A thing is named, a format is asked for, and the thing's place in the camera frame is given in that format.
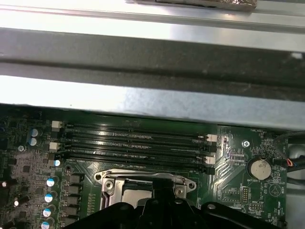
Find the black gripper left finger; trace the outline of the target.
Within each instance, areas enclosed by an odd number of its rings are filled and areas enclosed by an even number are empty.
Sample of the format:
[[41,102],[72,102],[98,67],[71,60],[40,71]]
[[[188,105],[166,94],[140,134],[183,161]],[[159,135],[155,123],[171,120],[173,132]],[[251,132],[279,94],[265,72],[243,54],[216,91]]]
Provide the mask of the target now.
[[152,197],[134,208],[126,202],[113,204],[82,218],[66,229],[161,229],[163,227],[163,180],[152,182]]

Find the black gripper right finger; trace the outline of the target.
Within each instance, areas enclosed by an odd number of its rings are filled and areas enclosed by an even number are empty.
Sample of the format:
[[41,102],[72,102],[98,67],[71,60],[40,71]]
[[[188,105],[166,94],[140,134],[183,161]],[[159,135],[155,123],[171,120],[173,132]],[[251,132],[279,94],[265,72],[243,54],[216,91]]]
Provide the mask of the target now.
[[200,208],[186,199],[177,198],[173,181],[162,181],[163,229],[277,229],[261,219],[249,216],[217,202],[206,202]]

